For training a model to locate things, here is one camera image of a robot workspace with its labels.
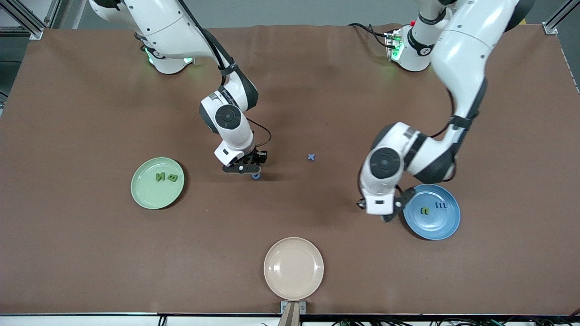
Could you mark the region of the brown table cover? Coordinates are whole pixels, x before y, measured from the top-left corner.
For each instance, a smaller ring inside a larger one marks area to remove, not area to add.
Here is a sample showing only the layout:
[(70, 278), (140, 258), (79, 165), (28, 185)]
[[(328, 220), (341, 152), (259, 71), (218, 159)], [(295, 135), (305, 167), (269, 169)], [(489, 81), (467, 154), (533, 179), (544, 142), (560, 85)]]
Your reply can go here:
[[(425, 241), (356, 207), (357, 172), (385, 125), (445, 125), (432, 70), (400, 70), (352, 27), (212, 33), (259, 91), (248, 116), (273, 134), (260, 180), (226, 175), (214, 155), (220, 137), (198, 113), (220, 83), (212, 60), (165, 76), (131, 30), (29, 43), (0, 117), (0, 313), (270, 313), (264, 257), (294, 236), (324, 258), (310, 313), (580, 308), (580, 94), (557, 37), (539, 25), (502, 37), (444, 183), (460, 227)], [(157, 157), (186, 181), (146, 209), (131, 181)]]

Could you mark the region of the beige plate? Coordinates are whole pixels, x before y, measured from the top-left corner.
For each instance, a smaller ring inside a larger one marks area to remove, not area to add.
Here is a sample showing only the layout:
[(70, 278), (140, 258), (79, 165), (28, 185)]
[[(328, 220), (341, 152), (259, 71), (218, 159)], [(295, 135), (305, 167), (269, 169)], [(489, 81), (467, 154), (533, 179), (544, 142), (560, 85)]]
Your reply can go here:
[(309, 240), (288, 237), (268, 250), (263, 274), (275, 295), (286, 301), (302, 301), (319, 289), (324, 278), (324, 260)]

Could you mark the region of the blue plate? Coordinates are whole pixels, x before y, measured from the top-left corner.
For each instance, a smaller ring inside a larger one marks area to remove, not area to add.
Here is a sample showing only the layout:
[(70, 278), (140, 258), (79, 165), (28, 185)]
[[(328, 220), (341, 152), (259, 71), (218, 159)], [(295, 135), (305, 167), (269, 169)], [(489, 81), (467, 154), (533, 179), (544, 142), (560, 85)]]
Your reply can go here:
[[(460, 206), (456, 198), (437, 184), (419, 184), (414, 188), (416, 194), (403, 210), (408, 227), (426, 240), (444, 240), (451, 237), (461, 221)], [(446, 202), (448, 208), (437, 209), (437, 201)], [(428, 207), (430, 213), (421, 214), (422, 207)]]

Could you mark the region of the aluminium frame profile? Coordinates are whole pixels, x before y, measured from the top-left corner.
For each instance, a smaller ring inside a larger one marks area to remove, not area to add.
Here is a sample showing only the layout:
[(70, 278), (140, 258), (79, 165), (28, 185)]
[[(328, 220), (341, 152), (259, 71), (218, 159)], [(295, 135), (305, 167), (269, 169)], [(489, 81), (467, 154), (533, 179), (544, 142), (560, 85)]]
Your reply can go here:
[(56, 25), (64, 0), (0, 0), (0, 37), (40, 40)]
[(542, 26), (546, 35), (558, 34), (557, 26), (576, 8), (580, 6), (580, 0), (565, 0), (564, 3)]

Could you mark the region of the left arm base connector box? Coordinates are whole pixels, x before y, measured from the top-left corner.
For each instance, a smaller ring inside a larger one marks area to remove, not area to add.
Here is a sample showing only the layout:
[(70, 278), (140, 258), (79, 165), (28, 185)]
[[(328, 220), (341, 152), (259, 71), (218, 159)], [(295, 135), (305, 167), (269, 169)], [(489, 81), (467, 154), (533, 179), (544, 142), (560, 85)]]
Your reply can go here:
[(402, 50), (404, 49), (404, 42), (402, 40), (402, 28), (385, 32), (384, 39), (389, 61), (398, 61), (400, 59)]

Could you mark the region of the light green plate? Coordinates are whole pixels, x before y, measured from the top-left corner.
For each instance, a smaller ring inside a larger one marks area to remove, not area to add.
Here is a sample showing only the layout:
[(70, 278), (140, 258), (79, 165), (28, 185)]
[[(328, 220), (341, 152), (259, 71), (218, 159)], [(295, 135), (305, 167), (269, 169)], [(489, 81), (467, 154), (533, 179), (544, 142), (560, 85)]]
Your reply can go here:
[[(156, 173), (165, 173), (166, 179), (155, 181)], [(170, 174), (178, 175), (177, 182), (167, 179)], [(133, 174), (130, 191), (135, 202), (146, 209), (162, 209), (176, 201), (184, 188), (186, 177), (182, 166), (174, 159), (152, 158), (143, 163)]]

